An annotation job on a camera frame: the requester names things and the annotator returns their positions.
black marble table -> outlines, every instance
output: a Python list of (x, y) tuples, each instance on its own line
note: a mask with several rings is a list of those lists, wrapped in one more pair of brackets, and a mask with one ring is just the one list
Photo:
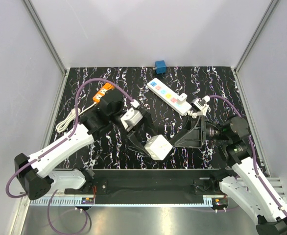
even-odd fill
[[(90, 78), (105, 78), (117, 83), (152, 114), (154, 124), (168, 139), (179, 132), (182, 117), (151, 92), (147, 83), (158, 77), (176, 93), (186, 93), (187, 101), (195, 97), (217, 94), (229, 99), (245, 117), (239, 91), (230, 67), (169, 67), (167, 72), (156, 75), (152, 67), (122, 68), (71, 68), (58, 110), (56, 124), (62, 121), (74, 108), (78, 87)], [(95, 82), (87, 86), (80, 95), (79, 108), (92, 104), (92, 97), (104, 85)], [(207, 118), (217, 123), (233, 115), (232, 109), (221, 100), (211, 100)], [(62, 134), (55, 130), (50, 142)], [(86, 146), (57, 168), (84, 167), (94, 169), (193, 169), (223, 168), (216, 142), (206, 141), (201, 149), (174, 148), (163, 161), (155, 161), (144, 154), (127, 149), (125, 136), (117, 127), (93, 144)]]

blue cube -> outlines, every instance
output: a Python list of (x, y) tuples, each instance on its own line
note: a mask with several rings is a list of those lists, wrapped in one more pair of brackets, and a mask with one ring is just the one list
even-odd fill
[(164, 60), (156, 61), (154, 67), (157, 74), (165, 73), (167, 71)]

metal floor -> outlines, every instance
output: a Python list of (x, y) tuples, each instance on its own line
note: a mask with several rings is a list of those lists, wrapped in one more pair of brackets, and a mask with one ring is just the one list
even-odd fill
[[(52, 207), (52, 221), (68, 209)], [(95, 207), (88, 213), (93, 224), (82, 235), (257, 235), (255, 225), (241, 208), (215, 214), (192, 208)], [(63, 233), (75, 233), (84, 221), (82, 214), (72, 211), (53, 224)], [(29, 207), (22, 234), (56, 234), (48, 225), (46, 207)]]

